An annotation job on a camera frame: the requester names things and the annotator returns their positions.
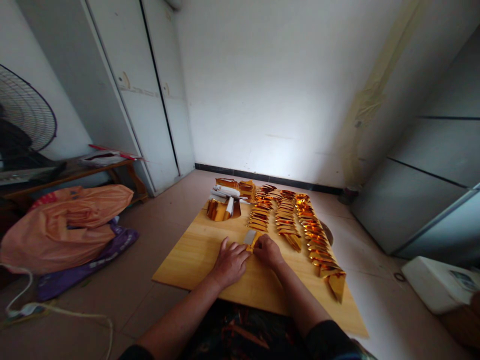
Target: wardrobe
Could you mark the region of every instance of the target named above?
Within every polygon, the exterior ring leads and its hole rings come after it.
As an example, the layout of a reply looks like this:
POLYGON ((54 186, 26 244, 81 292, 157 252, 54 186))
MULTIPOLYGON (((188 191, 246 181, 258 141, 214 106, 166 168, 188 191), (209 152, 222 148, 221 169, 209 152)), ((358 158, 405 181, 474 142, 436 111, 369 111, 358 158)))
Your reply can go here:
POLYGON ((167 3, 17 2, 94 144, 142 156, 135 167, 152 196, 195 168, 167 3))

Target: cutting board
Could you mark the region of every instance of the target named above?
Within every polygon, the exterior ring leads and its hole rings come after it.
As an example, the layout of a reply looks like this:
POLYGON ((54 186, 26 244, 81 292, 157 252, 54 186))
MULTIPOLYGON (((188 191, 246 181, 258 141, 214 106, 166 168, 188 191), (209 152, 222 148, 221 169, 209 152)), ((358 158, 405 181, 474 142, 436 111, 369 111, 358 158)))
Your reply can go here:
MULTIPOLYGON (((247 222, 251 207, 250 204, 241 204, 240 217, 227 221, 212 221, 207 217, 205 204, 152 279, 162 284, 192 290, 212 269, 220 243, 225 237, 228 236, 230 242, 243 243, 249 230, 247 222)), ((310 263, 306 242, 302 243, 301 253, 296 252, 287 240, 277 234, 273 216, 272 213, 268 234, 280 247, 285 261, 344 331, 368 337, 348 286, 345 285, 343 302, 340 304, 326 281, 319 278, 319 268, 310 263)), ((255 255, 247 259, 246 272, 240 281, 222 291, 219 298, 276 314, 290 315, 282 285, 276 275, 255 255)))

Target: white wardrobe door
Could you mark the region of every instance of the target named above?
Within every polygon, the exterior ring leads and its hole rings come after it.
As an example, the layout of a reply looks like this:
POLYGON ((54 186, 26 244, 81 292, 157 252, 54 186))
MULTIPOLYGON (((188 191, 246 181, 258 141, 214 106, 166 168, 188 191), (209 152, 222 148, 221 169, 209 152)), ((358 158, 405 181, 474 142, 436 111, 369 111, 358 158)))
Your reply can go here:
POLYGON ((88 0, 146 166, 159 194, 179 176, 142 9, 132 0, 88 0))
POLYGON ((173 146, 182 175, 195 168, 174 14, 163 0, 142 0, 173 146))

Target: patterned clothing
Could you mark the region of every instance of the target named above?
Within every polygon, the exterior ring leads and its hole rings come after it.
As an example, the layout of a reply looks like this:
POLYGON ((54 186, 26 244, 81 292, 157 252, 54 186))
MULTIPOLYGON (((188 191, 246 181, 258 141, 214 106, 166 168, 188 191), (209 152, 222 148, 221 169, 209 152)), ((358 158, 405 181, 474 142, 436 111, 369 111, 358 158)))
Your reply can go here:
MULTIPOLYGON (((293 319, 217 300, 183 353, 182 360, 203 359, 376 360, 332 321, 300 336, 293 319)), ((144 348, 129 347, 120 360, 153 359, 144 348)))

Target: black baseboard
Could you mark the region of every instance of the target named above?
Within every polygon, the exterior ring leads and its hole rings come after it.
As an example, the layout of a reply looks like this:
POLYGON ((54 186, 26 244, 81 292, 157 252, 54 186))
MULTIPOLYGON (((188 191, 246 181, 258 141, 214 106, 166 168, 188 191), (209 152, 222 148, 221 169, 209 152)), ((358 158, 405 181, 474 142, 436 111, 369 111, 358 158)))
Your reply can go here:
POLYGON ((290 186, 290 187, 293 187, 293 188, 312 190, 312 191, 317 191, 317 192, 326 193, 326 194, 340 195, 342 193, 342 189, 338 188, 338 187, 312 184, 312 183, 309 183, 309 182, 290 180, 290 179, 286 179, 286 178, 283 178, 283 177, 263 175, 263 174, 259 174, 259 173, 256 173, 256 172, 248 172, 248 171, 242 171, 242 170, 229 169, 229 168, 226 168, 226 167, 219 167, 219 166, 212 166, 212 165, 195 163, 195 169, 208 171, 208 172, 211 172, 211 173, 218 173, 218 174, 224 174, 224 175, 230 175, 230 176, 238 176, 240 178, 264 181, 264 182, 267 182, 267 183, 273 183, 273 184, 278 184, 278 185, 285 185, 285 186, 290 186))

